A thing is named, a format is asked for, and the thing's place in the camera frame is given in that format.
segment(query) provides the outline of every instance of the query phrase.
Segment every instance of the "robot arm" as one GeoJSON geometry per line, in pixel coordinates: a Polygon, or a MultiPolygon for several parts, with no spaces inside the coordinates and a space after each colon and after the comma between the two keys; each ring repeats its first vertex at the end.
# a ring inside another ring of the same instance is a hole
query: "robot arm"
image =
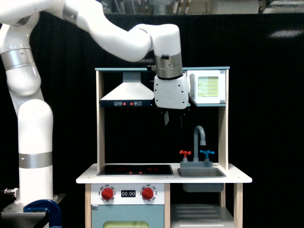
{"type": "Polygon", "coordinates": [[[21,8],[15,1],[4,1],[4,7],[0,9],[0,23],[16,25],[24,21],[20,18],[44,10],[87,31],[104,50],[126,61],[139,61],[150,50],[154,50],[157,72],[157,82],[154,83],[156,105],[175,109],[187,107],[189,86],[182,72],[181,42],[177,26],[141,24],[125,31],[106,19],[102,5],[95,0],[17,2],[24,7],[21,8]]]}
{"type": "Polygon", "coordinates": [[[154,50],[157,76],[156,105],[184,109],[189,86],[182,72],[179,29],[175,25],[137,25],[125,31],[103,14],[95,0],[2,0],[0,54],[9,93],[18,115],[20,202],[52,199],[53,115],[44,102],[41,79],[29,46],[29,36],[46,11],[91,34],[106,51],[127,61],[142,59],[154,50]]]}

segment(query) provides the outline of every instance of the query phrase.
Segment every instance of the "toy microwave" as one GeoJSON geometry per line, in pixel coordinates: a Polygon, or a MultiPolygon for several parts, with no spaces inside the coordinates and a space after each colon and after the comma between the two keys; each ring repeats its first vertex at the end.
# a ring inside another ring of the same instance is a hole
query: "toy microwave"
{"type": "Polygon", "coordinates": [[[192,100],[197,104],[225,104],[226,71],[187,70],[192,100]]]}

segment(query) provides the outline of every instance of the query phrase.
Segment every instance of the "gray sink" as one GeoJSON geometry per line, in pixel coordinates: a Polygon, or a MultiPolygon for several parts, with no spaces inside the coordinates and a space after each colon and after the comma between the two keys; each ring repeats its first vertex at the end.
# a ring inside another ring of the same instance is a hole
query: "gray sink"
{"type": "MultiPolygon", "coordinates": [[[[178,168],[179,175],[184,178],[224,178],[226,175],[218,168],[178,168]]],[[[224,183],[183,183],[186,192],[221,192],[224,183]]]]}
{"type": "Polygon", "coordinates": [[[224,178],[226,175],[218,168],[178,168],[184,178],[224,178]]]}

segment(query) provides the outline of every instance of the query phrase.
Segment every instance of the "black curtain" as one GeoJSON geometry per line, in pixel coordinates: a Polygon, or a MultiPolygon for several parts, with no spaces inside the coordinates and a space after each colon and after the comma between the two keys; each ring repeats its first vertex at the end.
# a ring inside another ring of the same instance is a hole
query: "black curtain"
{"type": "MultiPolygon", "coordinates": [[[[304,14],[107,18],[125,30],[140,23],[176,24],[184,67],[231,68],[229,162],[253,178],[253,183],[244,184],[244,227],[294,226],[298,215],[289,209],[297,207],[303,180],[299,162],[303,151],[304,14]],[[287,36],[288,31],[297,36],[287,36]]],[[[45,101],[54,114],[54,192],[67,194],[61,206],[63,226],[84,227],[84,185],[75,180],[96,163],[95,68],[146,67],[152,53],[137,63],[120,60],[102,50],[88,33],[47,13],[41,13],[30,44],[45,101]]],[[[106,86],[115,87],[121,78],[109,77],[106,86]]],[[[107,162],[178,162],[180,149],[192,149],[197,124],[207,128],[207,143],[216,151],[218,142],[213,136],[217,125],[210,123],[217,119],[216,113],[211,108],[187,114],[183,127],[180,113],[172,113],[165,127],[155,110],[108,110],[107,162]]],[[[0,189],[18,186],[17,118],[2,65],[0,173],[0,189]]],[[[197,195],[181,197],[178,185],[171,189],[175,203],[198,201],[197,195]]],[[[1,198],[1,206],[7,201],[1,198]]],[[[233,213],[230,185],[227,208],[233,213]]]]}

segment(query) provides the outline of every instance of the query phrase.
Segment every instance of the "oven knob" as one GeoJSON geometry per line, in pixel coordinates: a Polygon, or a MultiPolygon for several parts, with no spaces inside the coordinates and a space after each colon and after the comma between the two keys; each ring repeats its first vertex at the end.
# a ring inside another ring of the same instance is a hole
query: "oven knob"
{"type": "Polygon", "coordinates": [[[101,197],[104,200],[110,200],[112,199],[114,193],[113,190],[111,188],[105,188],[102,192],[101,192],[101,197]]]}
{"type": "Polygon", "coordinates": [[[145,200],[150,200],[153,198],[153,190],[150,189],[150,188],[145,188],[142,190],[142,197],[145,199],[145,200]]]}

